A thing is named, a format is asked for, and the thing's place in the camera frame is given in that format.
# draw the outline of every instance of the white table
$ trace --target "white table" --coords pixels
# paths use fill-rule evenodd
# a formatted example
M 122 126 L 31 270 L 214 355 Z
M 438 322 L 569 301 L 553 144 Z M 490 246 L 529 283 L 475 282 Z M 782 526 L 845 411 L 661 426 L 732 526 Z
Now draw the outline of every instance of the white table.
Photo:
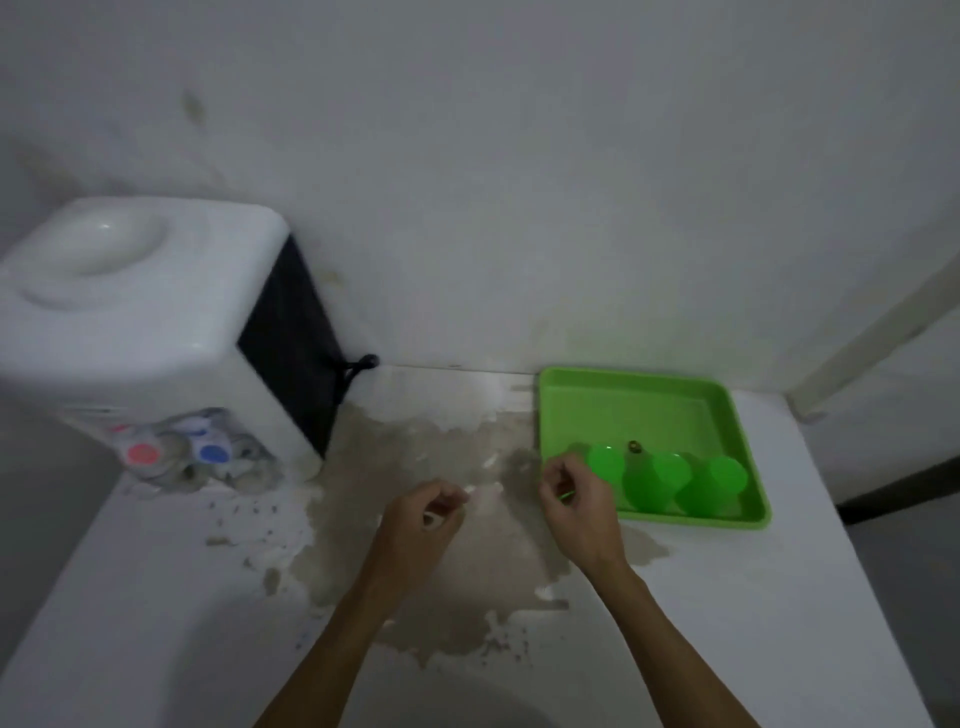
M 350 398 L 384 422 L 421 416 L 470 430 L 531 410 L 533 383 L 384 367 L 361 375 Z M 669 551 L 639 571 L 761 725 L 929 726 L 787 407 L 771 395 L 734 400 L 770 526 L 638 526 Z M 121 481 L 3 674 L 0 725 L 251 725 L 328 612 L 284 571 L 311 542 L 310 493 L 151 497 Z M 211 536 L 233 546 L 209 546 Z M 271 568 L 282 578 L 267 595 Z M 375 645 L 344 725 L 658 725 L 586 580 L 574 570 L 541 591 L 569 609 L 514 612 L 492 628 L 497 642 L 526 641 L 519 653 L 435 654 L 421 668 Z

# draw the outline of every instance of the forearm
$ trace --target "forearm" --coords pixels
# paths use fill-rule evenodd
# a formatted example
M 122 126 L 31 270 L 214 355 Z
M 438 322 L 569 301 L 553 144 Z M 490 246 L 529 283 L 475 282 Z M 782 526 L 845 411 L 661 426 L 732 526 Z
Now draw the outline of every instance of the forearm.
M 382 599 L 363 585 L 354 585 L 254 728 L 335 728 L 387 616 Z
M 598 570 L 590 581 L 620 627 L 665 728 L 756 728 L 629 566 Z

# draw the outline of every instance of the left hand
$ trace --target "left hand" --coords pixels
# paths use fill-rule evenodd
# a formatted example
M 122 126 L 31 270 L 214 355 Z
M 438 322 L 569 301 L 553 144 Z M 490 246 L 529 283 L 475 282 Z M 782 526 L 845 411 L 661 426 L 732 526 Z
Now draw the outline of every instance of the left hand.
M 440 562 L 464 522 L 463 506 L 468 500 L 463 488 L 445 480 L 430 480 L 387 506 L 356 584 L 381 607 L 384 619 Z M 445 521 L 426 530 L 424 511 L 443 516 Z

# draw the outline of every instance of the green plastic cup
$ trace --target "green plastic cup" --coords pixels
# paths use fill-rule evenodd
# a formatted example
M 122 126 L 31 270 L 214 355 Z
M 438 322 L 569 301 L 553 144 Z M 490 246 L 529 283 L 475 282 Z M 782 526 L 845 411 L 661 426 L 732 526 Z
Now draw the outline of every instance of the green plastic cup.
M 694 463 L 690 484 L 677 494 L 677 504 L 688 516 L 712 518 L 734 504 L 747 487 L 746 468 L 731 457 L 713 457 Z
M 587 466 L 594 475 L 614 485 L 620 485 L 623 482 L 623 473 L 627 469 L 623 453 L 609 445 L 590 447 L 587 452 Z
M 623 492 L 641 513 L 663 513 L 690 482 L 690 464 L 675 452 L 644 452 L 633 458 Z

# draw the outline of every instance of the green tray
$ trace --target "green tray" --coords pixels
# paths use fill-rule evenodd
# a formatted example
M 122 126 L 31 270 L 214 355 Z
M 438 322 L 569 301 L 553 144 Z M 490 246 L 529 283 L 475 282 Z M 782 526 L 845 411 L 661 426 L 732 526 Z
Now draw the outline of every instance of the green tray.
M 652 452 L 688 452 L 700 458 L 728 455 L 747 469 L 750 482 L 730 510 L 694 518 L 671 504 L 665 513 L 637 511 L 612 483 L 620 518 L 722 528 L 763 528 L 770 503 L 730 393 L 715 381 L 602 369 L 551 367 L 540 372 L 540 452 L 544 459 L 591 445 L 627 449 L 636 440 Z

